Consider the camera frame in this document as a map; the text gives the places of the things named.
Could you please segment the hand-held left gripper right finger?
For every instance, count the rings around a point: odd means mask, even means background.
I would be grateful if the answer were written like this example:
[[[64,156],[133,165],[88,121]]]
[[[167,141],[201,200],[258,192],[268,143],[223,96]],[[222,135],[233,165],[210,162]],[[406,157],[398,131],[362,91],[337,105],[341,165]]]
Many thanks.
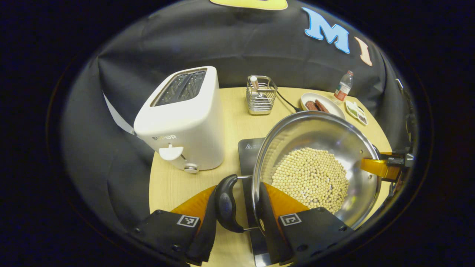
[[[258,223],[273,264],[317,260],[353,233],[324,207],[307,208],[283,191],[259,185]]]

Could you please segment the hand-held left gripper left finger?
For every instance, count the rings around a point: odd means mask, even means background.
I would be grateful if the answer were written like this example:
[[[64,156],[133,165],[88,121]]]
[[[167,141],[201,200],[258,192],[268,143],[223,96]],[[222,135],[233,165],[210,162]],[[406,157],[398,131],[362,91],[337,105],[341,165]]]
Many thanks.
[[[128,235],[173,262],[208,262],[216,235],[215,191],[211,186],[171,211],[152,212]]]

